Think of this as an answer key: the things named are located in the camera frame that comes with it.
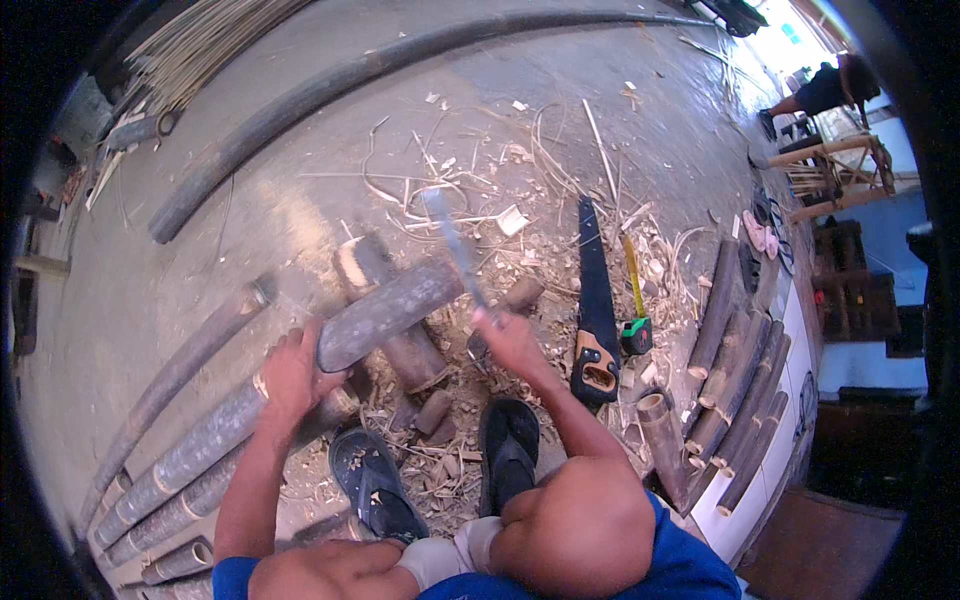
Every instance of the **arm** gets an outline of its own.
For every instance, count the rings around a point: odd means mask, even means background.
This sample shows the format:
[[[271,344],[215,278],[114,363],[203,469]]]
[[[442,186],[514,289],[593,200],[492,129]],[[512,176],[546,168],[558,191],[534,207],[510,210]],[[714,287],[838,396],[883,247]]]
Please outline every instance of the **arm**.
[[[622,460],[627,455],[610,431],[570,393],[566,382],[546,362],[530,322],[508,313],[497,314],[493,324],[489,314],[477,311],[474,326],[487,342],[496,362],[526,380],[540,396],[569,456],[596,456]]]
[[[269,400],[220,506],[214,563],[274,553],[276,502],[290,442],[303,416],[347,378],[315,367],[321,325],[315,319],[305,331],[291,329],[267,352],[261,372]]]

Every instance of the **hand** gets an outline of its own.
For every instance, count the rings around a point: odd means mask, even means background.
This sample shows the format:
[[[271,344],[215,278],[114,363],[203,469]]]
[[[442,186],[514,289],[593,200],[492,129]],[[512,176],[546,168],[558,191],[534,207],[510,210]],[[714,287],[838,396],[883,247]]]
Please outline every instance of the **hand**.
[[[491,313],[478,308],[473,326],[480,332],[498,365],[526,379],[531,385],[544,373],[552,372],[543,356],[530,322],[506,312]]]
[[[291,329],[267,350],[261,370],[269,397],[264,410],[267,419],[292,429],[333,388],[347,380],[347,372],[324,373],[317,368],[317,339],[323,325],[324,320],[315,317],[306,329]]]

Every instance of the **knife blade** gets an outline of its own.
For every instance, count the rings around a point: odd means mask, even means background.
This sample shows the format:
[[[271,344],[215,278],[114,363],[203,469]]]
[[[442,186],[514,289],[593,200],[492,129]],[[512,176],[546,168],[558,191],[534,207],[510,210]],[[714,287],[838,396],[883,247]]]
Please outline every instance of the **knife blade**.
[[[450,218],[450,210],[446,205],[443,190],[434,187],[422,191],[420,195],[423,197],[423,203],[426,205],[428,213],[435,221],[440,223],[440,233],[444,235],[446,246],[453,256],[453,262],[457,266],[457,270],[460,271],[460,279],[464,282],[464,288],[473,296],[477,308],[489,311],[490,306],[483,295],[483,290],[480,289],[467,247],[464,246],[457,230],[453,227],[453,220]]]
[[[580,197],[580,324],[570,392],[596,412],[616,401],[620,383],[619,336],[607,258],[593,201]]]

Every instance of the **saw handle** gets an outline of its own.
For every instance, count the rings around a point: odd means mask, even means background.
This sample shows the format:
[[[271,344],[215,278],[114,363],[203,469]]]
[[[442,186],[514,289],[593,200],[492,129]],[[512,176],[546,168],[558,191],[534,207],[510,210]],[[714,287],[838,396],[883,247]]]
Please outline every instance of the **saw handle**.
[[[599,410],[606,402],[616,402],[620,367],[613,356],[589,331],[577,331],[576,359],[570,376],[570,392],[588,408]]]

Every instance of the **blue shorts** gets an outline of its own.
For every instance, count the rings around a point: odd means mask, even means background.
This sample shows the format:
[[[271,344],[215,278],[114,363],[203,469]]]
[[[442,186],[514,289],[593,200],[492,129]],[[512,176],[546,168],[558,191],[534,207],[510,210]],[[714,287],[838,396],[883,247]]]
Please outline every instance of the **blue shorts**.
[[[733,571],[706,544],[670,520],[670,514],[649,492],[657,516],[654,556],[643,581],[616,594],[616,600],[669,597],[671,599],[740,598]],[[247,582],[259,559],[231,558],[213,568],[214,600],[246,600]],[[465,573],[439,582],[418,596],[419,600],[537,598],[521,584],[506,577]]]

